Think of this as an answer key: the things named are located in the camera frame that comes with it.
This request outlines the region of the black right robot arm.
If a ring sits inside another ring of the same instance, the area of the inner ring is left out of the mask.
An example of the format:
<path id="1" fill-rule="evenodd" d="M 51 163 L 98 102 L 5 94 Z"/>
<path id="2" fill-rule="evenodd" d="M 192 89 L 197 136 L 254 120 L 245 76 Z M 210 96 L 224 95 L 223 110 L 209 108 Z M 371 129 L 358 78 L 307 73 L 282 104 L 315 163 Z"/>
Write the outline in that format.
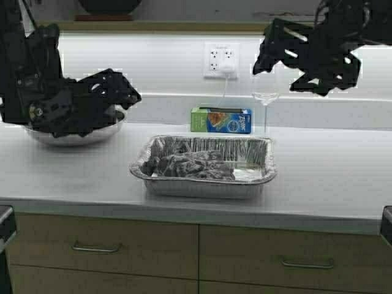
<path id="1" fill-rule="evenodd" d="M 282 62 L 303 73 L 291 92 L 325 97 L 356 86 L 361 61 L 352 52 L 366 45 L 391 45 L 391 1 L 321 1 L 311 26 L 271 22 L 252 73 L 271 72 Z"/>

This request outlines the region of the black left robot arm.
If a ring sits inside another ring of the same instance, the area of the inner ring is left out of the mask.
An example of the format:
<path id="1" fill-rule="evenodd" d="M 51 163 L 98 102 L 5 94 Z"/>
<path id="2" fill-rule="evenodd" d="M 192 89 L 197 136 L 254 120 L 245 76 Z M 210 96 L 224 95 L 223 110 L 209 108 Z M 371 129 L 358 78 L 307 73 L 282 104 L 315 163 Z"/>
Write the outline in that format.
<path id="1" fill-rule="evenodd" d="M 57 24 L 25 33 L 26 1 L 1 1 L 1 119 L 54 138 L 85 137 L 112 126 L 116 106 L 141 102 L 121 72 L 105 69 L 76 80 L 62 72 Z"/>

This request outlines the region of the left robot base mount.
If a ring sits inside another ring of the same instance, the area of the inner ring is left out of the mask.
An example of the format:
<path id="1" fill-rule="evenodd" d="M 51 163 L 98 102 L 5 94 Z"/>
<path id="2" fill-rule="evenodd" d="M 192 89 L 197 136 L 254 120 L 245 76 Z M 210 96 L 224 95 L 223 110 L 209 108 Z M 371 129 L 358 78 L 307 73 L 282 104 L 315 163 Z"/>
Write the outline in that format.
<path id="1" fill-rule="evenodd" d="M 1 293 L 13 293 L 6 247 L 17 234 L 15 213 L 12 206 L 1 205 Z"/>

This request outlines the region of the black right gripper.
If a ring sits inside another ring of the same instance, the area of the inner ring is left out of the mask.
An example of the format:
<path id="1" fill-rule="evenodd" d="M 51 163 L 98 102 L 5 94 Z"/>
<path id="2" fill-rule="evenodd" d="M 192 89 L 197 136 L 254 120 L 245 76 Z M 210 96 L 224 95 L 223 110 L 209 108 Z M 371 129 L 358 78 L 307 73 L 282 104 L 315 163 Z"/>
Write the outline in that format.
<path id="1" fill-rule="evenodd" d="M 350 50 L 325 37 L 317 37 L 313 27 L 275 18 L 264 30 L 264 39 L 252 74 L 270 73 L 282 62 L 303 74 L 290 85 L 291 92 L 308 92 L 325 97 L 334 89 L 357 85 L 361 61 Z"/>

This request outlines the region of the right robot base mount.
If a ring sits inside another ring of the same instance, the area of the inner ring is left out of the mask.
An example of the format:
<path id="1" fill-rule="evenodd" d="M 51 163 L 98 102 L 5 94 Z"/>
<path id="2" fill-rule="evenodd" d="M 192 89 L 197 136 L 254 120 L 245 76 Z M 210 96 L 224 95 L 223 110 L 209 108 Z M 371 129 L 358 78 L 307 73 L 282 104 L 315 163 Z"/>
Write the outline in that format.
<path id="1" fill-rule="evenodd" d="M 383 209 L 380 234 L 388 245 L 392 245 L 392 207 L 386 206 Z"/>

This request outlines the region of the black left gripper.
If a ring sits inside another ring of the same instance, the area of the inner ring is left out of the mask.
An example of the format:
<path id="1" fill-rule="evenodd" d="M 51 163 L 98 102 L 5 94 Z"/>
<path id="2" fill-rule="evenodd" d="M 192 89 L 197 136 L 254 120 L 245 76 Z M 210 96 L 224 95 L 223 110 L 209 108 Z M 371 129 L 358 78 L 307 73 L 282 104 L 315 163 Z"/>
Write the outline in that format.
<path id="1" fill-rule="evenodd" d="M 52 134 L 78 135 L 117 122 L 116 108 L 141 102 L 140 93 L 121 72 L 106 69 L 81 80 L 17 81 L 17 124 Z"/>

